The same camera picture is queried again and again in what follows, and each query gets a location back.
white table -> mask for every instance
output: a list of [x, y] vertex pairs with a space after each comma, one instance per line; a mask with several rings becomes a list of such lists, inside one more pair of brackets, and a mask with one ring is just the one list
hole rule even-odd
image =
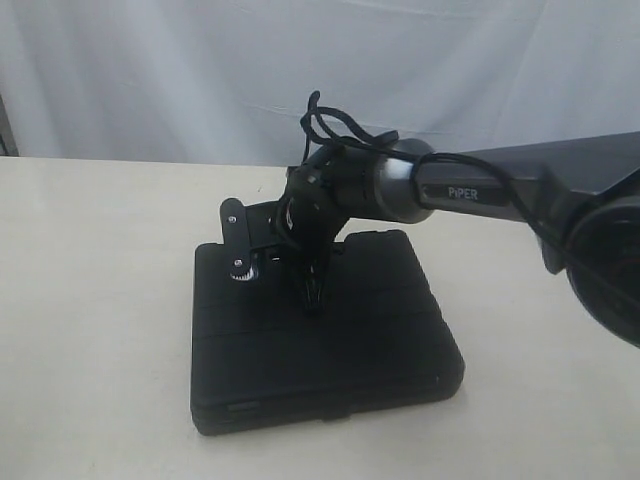
[[640, 478], [640, 351], [546, 273], [525, 226], [446, 213], [406, 231], [467, 362], [456, 397], [200, 437], [194, 249], [221, 239], [224, 198], [283, 185], [275, 168], [0, 160], [0, 478]]

white backdrop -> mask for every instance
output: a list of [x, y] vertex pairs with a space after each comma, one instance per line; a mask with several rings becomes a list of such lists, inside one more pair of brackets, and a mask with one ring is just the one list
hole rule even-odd
[[634, 0], [0, 0], [23, 155], [290, 164], [313, 89], [440, 150], [640, 130]]

wire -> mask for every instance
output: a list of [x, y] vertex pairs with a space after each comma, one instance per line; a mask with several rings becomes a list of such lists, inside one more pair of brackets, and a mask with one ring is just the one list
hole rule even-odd
[[7, 148], [7, 144], [4, 143], [4, 138], [2, 138], [2, 134], [0, 134], [0, 148], [2, 148], [2, 155], [5, 157], [9, 156], [9, 149]]
[[[365, 130], [360, 125], [358, 125], [358, 123], [352, 117], [335, 108], [319, 107], [319, 99], [320, 92], [315, 91], [311, 94], [311, 96], [309, 97], [307, 113], [300, 120], [302, 129], [307, 136], [307, 145], [310, 142], [314, 142], [319, 145], [335, 145], [337, 143], [347, 147], [366, 150], [381, 155], [387, 155], [393, 158], [417, 162], [418, 166], [424, 163], [455, 162], [479, 168], [490, 174], [496, 179], [496, 181], [498, 181], [500, 186], [504, 189], [505, 193], [509, 197], [509, 200], [513, 204], [514, 208], [518, 211], [529, 228], [531, 228], [531, 230], [538, 236], [538, 238], [542, 242], [556, 250], [562, 256], [567, 265], [570, 265], [571, 267], [580, 271], [590, 280], [595, 282], [598, 286], [615, 295], [618, 299], [624, 300], [628, 304], [633, 305], [634, 308], [640, 310], [640, 301], [636, 300], [622, 289], [613, 285], [600, 273], [596, 272], [584, 261], [582, 261], [571, 251], [565, 248], [563, 242], [559, 240], [554, 235], [554, 233], [540, 221], [540, 219], [529, 209], [522, 198], [520, 198], [520, 195], [513, 186], [514, 178], [505, 170], [501, 169], [497, 165], [470, 155], [435, 152], [420, 156], [406, 152], [399, 152], [397, 150], [375, 145], [371, 140], [373, 139], [375, 141], [376, 137], [373, 137], [365, 132]], [[351, 131], [351, 133], [353, 133], [356, 139], [340, 137], [339, 135], [337, 135], [327, 125], [327, 123], [322, 118], [322, 115], [340, 120]], [[316, 120], [320, 128], [327, 134], [328, 137], [321, 137], [320, 135], [318, 135], [318, 133], [313, 129], [311, 123], [312, 119]]]

black case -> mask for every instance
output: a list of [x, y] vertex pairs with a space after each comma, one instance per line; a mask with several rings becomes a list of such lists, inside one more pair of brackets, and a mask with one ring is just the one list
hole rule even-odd
[[464, 361], [401, 231], [352, 234], [328, 307], [302, 312], [280, 265], [229, 278], [224, 247], [195, 255], [191, 412], [203, 435], [453, 396]]

robotic arm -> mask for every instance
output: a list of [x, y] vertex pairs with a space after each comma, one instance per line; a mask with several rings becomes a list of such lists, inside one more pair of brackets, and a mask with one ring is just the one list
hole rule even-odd
[[[525, 222], [547, 270], [566, 270], [590, 314], [640, 346], [640, 132], [439, 153], [393, 131], [374, 137], [318, 99], [314, 92], [301, 120], [307, 148], [288, 169], [282, 197], [221, 206], [235, 280], [256, 280], [265, 262], [283, 262], [305, 310], [317, 312], [334, 239], [350, 218], [409, 224], [446, 210]], [[353, 136], [338, 136], [325, 116]], [[311, 142], [320, 148], [308, 156]]]

